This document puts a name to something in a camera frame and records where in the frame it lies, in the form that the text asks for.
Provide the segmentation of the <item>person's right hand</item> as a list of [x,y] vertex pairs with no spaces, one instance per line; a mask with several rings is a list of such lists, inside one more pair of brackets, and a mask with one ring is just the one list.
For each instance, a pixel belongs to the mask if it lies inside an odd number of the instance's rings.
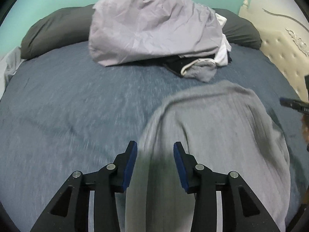
[[305,140],[306,144],[309,144],[309,119],[308,115],[303,115],[302,116],[302,136],[303,139]]

